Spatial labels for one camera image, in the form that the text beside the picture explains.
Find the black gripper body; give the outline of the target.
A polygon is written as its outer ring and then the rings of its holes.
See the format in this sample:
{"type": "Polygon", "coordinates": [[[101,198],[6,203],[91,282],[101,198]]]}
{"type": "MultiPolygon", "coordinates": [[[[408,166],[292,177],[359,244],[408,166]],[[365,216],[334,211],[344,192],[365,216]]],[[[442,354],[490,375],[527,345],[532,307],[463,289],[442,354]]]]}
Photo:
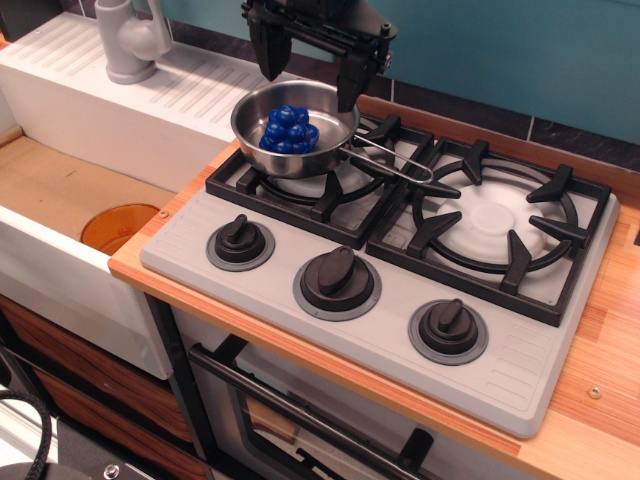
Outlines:
{"type": "Polygon", "coordinates": [[[289,51],[299,42],[346,57],[385,58],[397,28],[365,1],[245,1],[242,16],[260,51],[289,51]]]}

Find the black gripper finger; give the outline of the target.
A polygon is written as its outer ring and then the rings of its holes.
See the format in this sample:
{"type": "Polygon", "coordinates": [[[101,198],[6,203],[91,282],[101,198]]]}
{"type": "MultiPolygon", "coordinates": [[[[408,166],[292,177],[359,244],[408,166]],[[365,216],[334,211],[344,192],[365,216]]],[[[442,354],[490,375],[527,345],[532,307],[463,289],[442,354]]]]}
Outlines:
{"type": "Polygon", "coordinates": [[[369,51],[354,48],[340,63],[337,75],[338,111],[351,112],[360,95],[365,93],[373,78],[384,75],[391,64],[388,48],[369,51]]]}
{"type": "Polygon", "coordinates": [[[268,81],[274,81],[290,60],[291,38],[283,27],[268,23],[255,12],[248,14],[248,26],[260,71],[268,81]]]}

